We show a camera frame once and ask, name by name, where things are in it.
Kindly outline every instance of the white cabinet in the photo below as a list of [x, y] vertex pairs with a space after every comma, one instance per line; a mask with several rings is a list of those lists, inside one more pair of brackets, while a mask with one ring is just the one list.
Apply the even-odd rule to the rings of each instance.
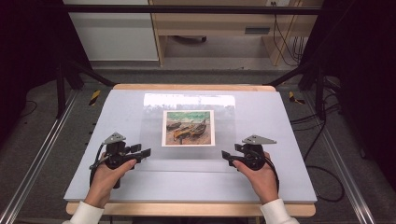
[[[64, 0], [65, 4], [147, 5], [147, 0]], [[90, 61], [158, 61], [149, 13], [69, 13]]]

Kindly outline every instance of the haptic device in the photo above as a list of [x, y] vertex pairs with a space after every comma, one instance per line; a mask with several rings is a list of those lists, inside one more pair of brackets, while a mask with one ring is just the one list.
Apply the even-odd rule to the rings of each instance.
[[244, 145], [234, 145], [236, 151], [242, 152], [244, 154], [243, 157], [232, 156], [230, 153], [223, 150], [221, 151], [221, 156], [224, 160], [228, 161], [230, 166], [235, 167], [233, 165], [233, 161], [241, 161], [253, 171], [260, 170], [265, 165], [265, 163], [267, 163], [270, 166], [271, 170], [274, 172], [276, 178], [276, 188], [279, 191], [279, 179], [277, 177], [275, 166], [269, 158], [265, 157], [264, 150], [262, 149], [262, 144], [274, 144], [276, 143], [276, 141], [271, 140], [272, 142], [265, 143], [263, 141], [251, 141], [251, 139], [261, 138], [262, 137], [259, 137], [257, 135], [252, 135], [243, 141], [245, 143]]
[[[91, 176], [90, 185], [93, 181], [93, 177], [96, 173], [97, 167], [104, 162], [106, 166], [112, 170], [119, 168], [125, 162], [135, 159], [136, 163], [140, 163], [143, 159], [147, 158], [151, 154], [151, 148], [140, 151], [142, 148], [141, 144], [126, 147], [126, 143], [123, 141], [126, 138], [119, 133], [111, 134], [99, 147], [98, 153], [96, 154], [95, 163], [90, 166]], [[105, 156], [99, 159], [102, 147], [106, 145]], [[117, 181], [113, 189], [120, 187], [120, 180]]]

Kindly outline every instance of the hand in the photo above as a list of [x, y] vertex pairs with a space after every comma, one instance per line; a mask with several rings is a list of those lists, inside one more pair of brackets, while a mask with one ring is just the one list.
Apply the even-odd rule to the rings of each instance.
[[127, 161], [115, 170], [111, 170], [103, 163], [99, 165], [84, 203], [98, 208], [105, 208], [110, 199], [110, 192], [116, 185], [117, 180], [131, 170], [135, 164], [136, 160]]
[[[267, 152], [264, 152], [264, 154], [265, 157], [270, 159], [270, 155]], [[250, 181], [254, 192], [259, 196], [262, 204], [269, 203], [279, 198], [277, 195], [274, 172], [267, 163], [258, 171], [250, 170], [241, 161], [233, 161], [233, 165]]]

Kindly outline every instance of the black controller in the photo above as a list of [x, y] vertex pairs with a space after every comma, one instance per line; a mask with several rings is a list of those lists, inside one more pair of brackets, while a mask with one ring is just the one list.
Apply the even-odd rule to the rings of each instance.
[[265, 163], [267, 163], [274, 172], [276, 178], [276, 187], [277, 190], [279, 190], [279, 179], [277, 177], [275, 166], [268, 158], [265, 157], [262, 145], [244, 144], [241, 146], [239, 144], [235, 144], [235, 150], [242, 152], [244, 156], [232, 156], [226, 151], [221, 151], [222, 158], [227, 160], [230, 166], [235, 167], [233, 165], [233, 161], [241, 161], [248, 168], [254, 171], [260, 170], [265, 165]]
[[[114, 170], [130, 160], [136, 160], [136, 163], [140, 163], [143, 159], [149, 157], [151, 154], [151, 148], [140, 151], [142, 148], [141, 144], [137, 144], [131, 147], [126, 147], [125, 145], [126, 143], [123, 141], [107, 144], [105, 156], [101, 160], [98, 160], [98, 157], [103, 145], [99, 147], [99, 151], [98, 151], [98, 155], [96, 156], [95, 163], [90, 167], [91, 169], [90, 185], [92, 184], [93, 177], [96, 173], [97, 167], [102, 162], [104, 162], [108, 168]], [[113, 189], [118, 189], [119, 187], [120, 187], [120, 180], [117, 181]]]

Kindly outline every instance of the white sleeve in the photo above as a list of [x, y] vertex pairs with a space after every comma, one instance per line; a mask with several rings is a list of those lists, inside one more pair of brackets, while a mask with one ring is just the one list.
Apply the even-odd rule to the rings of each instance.
[[105, 209], [93, 207], [87, 203], [79, 202], [76, 213], [70, 221], [63, 224], [97, 224]]
[[274, 200], [260, 207], [267, 224], [298, 224], [299, 222], [289, 216], [282, 199]]

